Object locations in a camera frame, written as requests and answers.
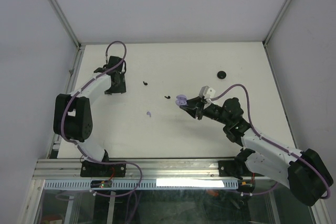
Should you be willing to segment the black earbud charging case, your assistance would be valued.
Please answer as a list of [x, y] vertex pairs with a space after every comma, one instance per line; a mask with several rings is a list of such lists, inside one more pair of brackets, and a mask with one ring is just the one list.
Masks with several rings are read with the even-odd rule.
[[227, 74], [226, 74], [225, 71], [219, 71], [219, 72], [217, 73], [217, 78], [218, 78], [218, 79], [223, 80], [223, 79], [225, 79], [226, 77], [227, 77]]

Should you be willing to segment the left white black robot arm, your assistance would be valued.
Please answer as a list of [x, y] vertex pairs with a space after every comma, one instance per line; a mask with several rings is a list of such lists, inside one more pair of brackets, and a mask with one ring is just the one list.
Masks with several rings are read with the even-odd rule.
[[126, 93], [126, 71], [125, 60], [111, 56], [80, 88], [56, 97], [54, 133], [75, 145], [85, 159], [92, 162], [91, 169], [99, 176], [109, 172], [110, 163], [108, 152], [93, 139], [91, 106], [102, 95]]

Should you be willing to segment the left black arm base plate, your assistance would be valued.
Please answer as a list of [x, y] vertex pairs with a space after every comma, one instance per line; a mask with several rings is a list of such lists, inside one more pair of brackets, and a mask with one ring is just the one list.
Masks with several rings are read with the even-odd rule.
[[83, 161], [80, 171], [80, 176], [89, 178], [89, 177], [98, 177], [98, 178], [122, 178], [126, 174], [126, 164], [98, 164], [90, 161]]

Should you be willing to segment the purple earbud charging case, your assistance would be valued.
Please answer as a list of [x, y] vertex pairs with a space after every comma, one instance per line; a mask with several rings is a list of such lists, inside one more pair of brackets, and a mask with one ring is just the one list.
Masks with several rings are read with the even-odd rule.
[[187, 105], [187, 97], [183, 94], [177, 95], [175, 104], [177, 106], [186, 106]]

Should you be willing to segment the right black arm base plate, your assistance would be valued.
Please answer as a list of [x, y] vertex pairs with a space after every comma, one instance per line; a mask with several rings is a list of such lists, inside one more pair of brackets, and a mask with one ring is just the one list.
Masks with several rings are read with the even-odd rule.
[[244, 163], [235, 160], [218, 161], [218, 172], [220, 177], [235, 177], [242, 179], [243, 177], [251, 177], [250, 172]]

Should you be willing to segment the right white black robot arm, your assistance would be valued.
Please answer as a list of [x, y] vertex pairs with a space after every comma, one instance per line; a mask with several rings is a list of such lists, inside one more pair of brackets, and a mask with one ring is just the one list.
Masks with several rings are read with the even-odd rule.
[[238, 179], [249, 172], [266, 176], [290, 189], [306, 206], [330, 196], [333, 179], [319, 154], [262, 136], [243, 118], [238, 98], [227, 99], [219, 106], [201, 97], [187, 99], [179, 95], [175, 103], [195, 119], [209, 118], [223, 124], [226, 137], [241, 146], [234, 161], [224, 167], [228, 175]]

